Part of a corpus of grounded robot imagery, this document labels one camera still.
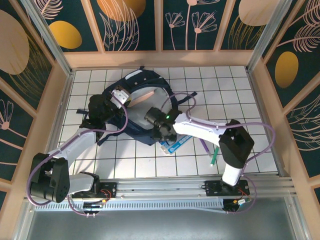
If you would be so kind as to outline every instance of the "yellow circle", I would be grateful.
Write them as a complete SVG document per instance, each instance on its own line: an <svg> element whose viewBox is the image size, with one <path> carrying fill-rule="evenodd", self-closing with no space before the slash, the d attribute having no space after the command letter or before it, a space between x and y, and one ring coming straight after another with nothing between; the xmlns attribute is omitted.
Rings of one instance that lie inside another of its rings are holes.
<svg viewBox="0 0 320 240"><path fill-rule="evenodd" d="M76 49L82 44L80 32L66 21L55 21L49 28L57 43L66 49Z"/></svg>
<svg viewBox="0 0 320 240"><path fill-rule="evenodd" d="M22 73L29 61L29 41L24 28L10 14L0 10L0 69Z"/></svg>
<svg viewBox="0 0 320 240"><path fill-rule="evenodd" d="M131 19L130 9L136 18L140 17L146 9L146 0L97 0L97 3L108 18L121 22Z"/></svg>
<svg viewBox="0 0 320 240"><path fill-rule="evenodd" d="M285 51L280 55L275 65L275 82L280 88L287 88L295 80L299 68L297 56Z"/></svg>
<svg viewBox="0 0 320 240"><path fill-rule="evenodd" d="M279 0L241 0L239 18L249 26L263 26L269 22Z"/></svg>

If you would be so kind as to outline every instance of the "black bracket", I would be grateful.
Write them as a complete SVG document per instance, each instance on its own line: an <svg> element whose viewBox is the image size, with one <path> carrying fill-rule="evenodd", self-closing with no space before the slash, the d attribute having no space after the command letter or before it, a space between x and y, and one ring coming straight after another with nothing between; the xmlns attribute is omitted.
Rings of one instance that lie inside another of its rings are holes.
<svg viewBox="0 0 320 240"><path fill-rule="evenodd" d="M114 199L117 194L117 183L116 182L100 182L100 189L108 190L111 193L111 199ZM72 195L72 199L93 199L93 198L105 199L106 195L101 191L97 193L94 193L92 191L80 191Z"/></svg>
<svg viewBox="0 0 320 240"><path fill-rule="evenodd" d="M223 184L220 180L205 181L202 189L207 197L242 196L243 193L239 189L250 195L247 180L239 180L235 186Z"/></svg>

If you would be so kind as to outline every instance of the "white tile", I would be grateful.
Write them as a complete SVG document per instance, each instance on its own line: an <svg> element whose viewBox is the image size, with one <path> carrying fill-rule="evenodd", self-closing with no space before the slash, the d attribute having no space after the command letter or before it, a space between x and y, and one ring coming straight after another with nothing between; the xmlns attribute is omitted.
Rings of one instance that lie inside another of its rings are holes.
<svg viewBox="0 0 320 240"><path fill-rule="evenodd" d="M246 77L246 69L244 66L231 66L231 73L233 77Z"/></svg>
<svg viewBox="0 0 320 240"><path fill-rule="evenodd" d="M88 147L86 150L84 150L80 156L78 156L78 160L83 160L83 159L95 159L96 158L96 153L97 153L97 144L94 144L90 147Z"/></svg>
<svg viewBox="0 0 320 240"><path fill-rule="evenodd" d="M171 79L170 80L170 87L173 92L186 92L186 80L185 79Z"/></svg>
<svg viewBox="0 0 320 240"><path fill-rule="evenodd" d="M116 157L116 141L105 141L97 146L96 159L114 159Z"/></svg>
<svg viewBox="0 0 320 240"><path fill-rule="evenodd" d="M67 110L64 125L80 125L82 123L83 114L77 113L77 110Z"/></svg>
<svg viewBox="0 0 320 240"><path fill-rule="evenodd" d="M104 85L104 89L106 89L107 87L109 87L110 85L114 84L115 81L106 81L105 85Z"/></svg>
<svg viewBox="0 0 320 240"><path fill-rule="evenodd" d="M135 162L135 177L150 178L156 176L156 159L154 157L137 158Z"/></svg>
<svg viewBox="0 0 320 240"><path fill-rule="evenodd" d="M185 80L188 91L203 91L201 78L188 78Z"/></svg>
<svg viewBox="0 0 320 240"><path fill-rule="evenodd" d="M116 179L134 178L136 160L134 158L116 159L115 174Z"/></svg>
<svg viewBox="0 0 320 240"><path fill-rule="evenodd" d="M197 91L197 95L194 96L196 105L206 105L205 101L205 94L203 91ZM186 105L188 105L188 102L190 104L190 107L194 104L194 100L190 99L189 101L186 102Z"/></svg>
<svg viewBox="0 0 320 240"><path fill-rule="evenodd" d="M170 67L169 76L170 76L170 79L184 79L185 70L183 67Z"/></svg>
<svg viewBox="0 0 320 240"><path fill-rule="evenodd" d="M260 118L247 118L245 119L246 123L261 123ZM246 126L248 128L249 134L266 134L265 128L261 125L249 125Z"/></svg>
<svg viewBox="0 0 320 240"><path fill-rule="evenodd" d="M202 78L202 85L205 91L219 91L217 78Z"/></svg>
<svg viewBox="0 0 320 240"><path fill-rule="evenodd" d="M195 155L194 141L189 139L176 152L177 156Z"/></svg>
<svg viewBox="0 0 320 240"><path fill-rule="evenodd" d="M107 70L92 70L90 82L105 82Z"/></svg>
<svg viewBox="0 0 320 240"><path fill-rule="evenodd" d="M106 71L106 81L118 81L122 78L121 69L110 69Z"/></svg>
<svg viewBox="0 0 320 240"><path fill-rule="evenodd" d="M235 90L235 84L232 77L218 78L220 90Z"/></svg>
<svg viewBox="0 0 320 240"><path fill-rule="evenodd" d="M177 175L176 158L174 156L157 157L156 176L171 177Z"/></svg>
<svg viewBox="0 0 320 240"><path fill-rule="evenodd" d="M239 99L236 90L221 91L223 104L238 104Z"/></svg>
<svg viewBox="0 0 320 240"><path fill-rule="evenodd" d="M73 174L80 172L94 173L95 171L95 160L76 160L74 164Z"/></svg>
<svg viewBox="0 0 320 240"><path fill-rule="evenodd" d="M248 159L251 158L252 156L253 156L253 154L251 153L249 155ZM247 163L247 165L244 169L244 173L258 173L258 172L259 172L259 169L257 166L256 159L254 158Z"/></svg>
<svg viewBox="0 0 320 240"><path fill-rule="evenodd" d="M161 145L159 142L155 143L155 155L156 157L165 157L165 156L170 156L165 154L165 152L161 149Z"/></svg>
<svg viewBox="0 0 320 240"><path fill-rule="evenodd" d="M199 67L197 67L197 66L185 67L184 74L185 74L186 79L199 79L199 78L201 78L200 70L199 70Z"/></svg>
<svg viewBox="0 0 320 240"><path fill-rule="evenodd" d="M256 103L254 94L251 90L238 90L238 96L241 104L254 104Z"/></svg>
<svg viewBox="0 0 320 240"><path fill-rule="evenodd" d="M277 172L274 156L271 152L266 152L256 158L260 172Z"/></svg>
<svg viewBox="0 0 320 240"><path fill-rule="evenodd" d="M71 164L71 166L69 167L69 175L73 175L73 174L74 174L75 164L76 164L76 161L74 161L74 162Z"/></svg>
<svg viewBox="0 0 320 240"><path fill-rule="evenodd" d="M136 141L121 140L116 146L116 158L135 158L136 156Z"/></svg>
<svg viewBox="0 0 320 240"><path fill-rule="evenodd" d="M254 141L253 150L255 153L262 152L266 147L269 146L269 141L266 135L251 135Z"/></svg>
<svg viewBox="0 0 320 240"><path fill-rule="evenodd" d="M201 78L215 78L216 71L214 66L201 66L200 67Z"/></svg>
<svg viewBox="0 0 320 240"><path fill-rule="evenodd" d="M121 133L120 135L118 135L117 140L133 140L133 138L126 133Z"/></svg>
<svg viewBox="0 0 320 240"><path fill-rule="evenodd" d="M87 96L70 96L68 110L69 109L84 109L86 105Z"/></svg>
<svg viewBox="0 0 320 240"><path fill-rule="evenodd" d="M125 76L127 76L128 74L134 72L137 69L134 68L130 68L130 69L122 69L122 77L124 78Z"/></svg>
<svg viewBox="0 0 320 240"><path fill-rule="evenodd" d="M208 112L207 112L207 107L205 105L195 106L190 111L190 114L194 118L208 120Z"/></svg>
<svg viewBox="0 0 320 240"><path fill-rule="evenodd" d="M223 105L226 117L228 119L243 119L244 115L241 110L240 104L227 104Z"/></svg>
<svg viewBox="0 0 320 240"><path fill-rule="evenodd" d="M209 156L197 156L196 157L196 164L198 167L198 174L199 175L213 175L218 174L217 164L211 166L211 160Z"/></svg>
<svg viewBox="0 0 320 240"><path fill-rule="evenodd" d="M143 157L155 157L156 156L156 149L155 145L147 145L142 142L136 141L136 157L143 158Z"/></svg>
<svg viewBox="0 0 320 240"><path fill-rule="evenodd" d="M235 88L237 90L248 90L251 89L249 80L247 77L234 77L233 78Z"/></svg>
<svg viewBox="0 0 320 240"><path fill-rule="evenodd" d="M169 79L169 68L159 67L159 68L154 68L153 71L155 71L157 74L159 74L164 79L166 79L166 80Z"/></svg>
<svg viewBox="0 0 320 240"><path fill-rule="evenodd" d="M90 74L91 74L90 70L76 71L75 77L74 77L74 82L75 83L89 82L90 81Z"/></svg>
<svg viewBox="0 0 320 240"><path fill-rule="evenodd" d="M79 125L64 125L60 142L65 142L71 138L79 129Z"/></svg>
<svg viewBox="0 0 320 240"><path fill-rule="evenodd" d="M215 66L214 68L218 78L232 77L230 68L228 66Z"/></svg>
<svg viewBox="0 0 320 240"><path fill-rule="evenodd" d="M255 103L241 104L241 108L245 119L260 118L260 114Z"/></svg>
<svg viewBox="0 0 320 240"><path fill-rule="evenodd" d="M201 144L199 138L195 137L195 138L193 138L193 141L194 141L194 148L195 148L196 155L208 155L204 146ZM212 142L209 142L206 140L204 142L205 142L206 146L208 147L210 153L213 155L215 152L215 149L214 149L214 145L212 144Z"/></svg>
<svg viewBox="0 0 320 240"><path fill-rule="evenodd" d="M178 176L197 175L197 164L195 156L177 156L176 169Z"/></svg>
<svg viewBox="0 0 320 240"><path fill-rule="evenodd" d="M76 82L72 86L72 95L87 95L89 82Z"/></svg>
<svg viewBox="0 0 320 240"><path fill-rule="evenodd" d="M94 174L100 179L113 179L115 175L115 159L97 159L95 161Z"/></svg>
<svg viewBox="0 0 320 240"><path fill-rule="evenodd" d="M224 174L226 168L226 162L222 155L218 154L216 156L215 164L217 165L219 174Z"/></svg>
<svg viewBox="0 0 320 240"><path fill-rule="evenodd" d="M105 90L105 82L102 82L102 81L90 82L88 94L89 95L102 94L104 90Z"/></svg>
<svg viewBox="0 0 320 240"><path fill-rule="evenodd" d="M206 108L210 120L227 119L223 105L207 105Z"/></svg>

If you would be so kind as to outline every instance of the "dark blue bag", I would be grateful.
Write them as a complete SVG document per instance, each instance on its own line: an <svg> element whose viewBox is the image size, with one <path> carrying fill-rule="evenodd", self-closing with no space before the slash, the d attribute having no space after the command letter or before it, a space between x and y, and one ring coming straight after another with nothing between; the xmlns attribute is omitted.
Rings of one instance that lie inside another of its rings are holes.
<svg viewBox="0 0 320 240"><path fill-rule="evenodd" d="M174 93L172 92L170 85L167 83L167 81L157 74L156 72L152 70L145 70L144 67L140 67L140 69L128 74L127 76L123 77L119 81L115 82L114 84L108 86L104 91L103 95L109 95L117 86L123 87L125 90L127 90L130 94L134 94L138 90L142 90L144 88L154 88L154 89L163 89L167 96L171 96ZM196 92L193 92L191 95L195 96L197 95ZM189 96L185 97L184 99L177 101L176 97L172 97L171 100L171 108L172 109L178 109L178 105L182 104L190 99ZM117 126L119 129L121 129L126 121L126 117L120 117L116 116L112 118L110 121L108 121L108 124L112 124L114 126ZM155 144L157 141L152 138L152 129L144 129L141 125L136 124L134 121L132 121L130 118L128 120L128 124L123 132L120 133L113 133L108 134L106 137L101 139L98 142L98 145L100 146L104 141L106 141L110 136L118 136L122 133L128 134L133 139L147 144L149 146Z"/></svg>

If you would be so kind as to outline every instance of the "gray floor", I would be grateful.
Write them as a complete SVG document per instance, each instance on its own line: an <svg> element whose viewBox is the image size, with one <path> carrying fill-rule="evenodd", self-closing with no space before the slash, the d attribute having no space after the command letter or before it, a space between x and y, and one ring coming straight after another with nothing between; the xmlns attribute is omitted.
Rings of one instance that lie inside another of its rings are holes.
<svg viewBox="0 0 320 240"><path fill-rule="evenodd" d="M238 215L200 210L112 211L95 218L36 212L28 240L295 240L282 198Z"/></svg>

